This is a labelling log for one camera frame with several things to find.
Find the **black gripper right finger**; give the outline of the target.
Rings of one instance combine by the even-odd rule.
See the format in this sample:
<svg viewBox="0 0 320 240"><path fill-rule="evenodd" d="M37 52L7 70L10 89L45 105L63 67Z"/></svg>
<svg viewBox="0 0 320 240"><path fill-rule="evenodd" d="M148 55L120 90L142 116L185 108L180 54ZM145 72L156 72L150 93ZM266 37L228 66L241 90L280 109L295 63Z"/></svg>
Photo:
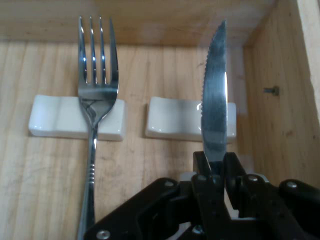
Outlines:
<svg viewBox="0 0 320 240"><path fill-rule="evenodd" d="M224 156L225 188L240 218L256 218L277 240L320 238L320 190L297 179L279 186L257 174L247 174L237 155Z"/></svg>

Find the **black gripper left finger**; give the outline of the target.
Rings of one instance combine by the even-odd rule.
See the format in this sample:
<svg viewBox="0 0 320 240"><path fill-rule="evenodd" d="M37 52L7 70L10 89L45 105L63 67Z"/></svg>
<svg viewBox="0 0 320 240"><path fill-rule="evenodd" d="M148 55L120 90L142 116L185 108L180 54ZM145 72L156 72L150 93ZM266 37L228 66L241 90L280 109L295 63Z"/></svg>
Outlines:
<svg viewBox="0 0 320 240"><path fill-rule="evenodd" d="M231 223L224 201L225 179L235 153L208 162L204 152L193 154L197 171L175 181L159 178L95 223L85 240L166 240L181 224L190 223L181 240L225 240Z"/></svg>

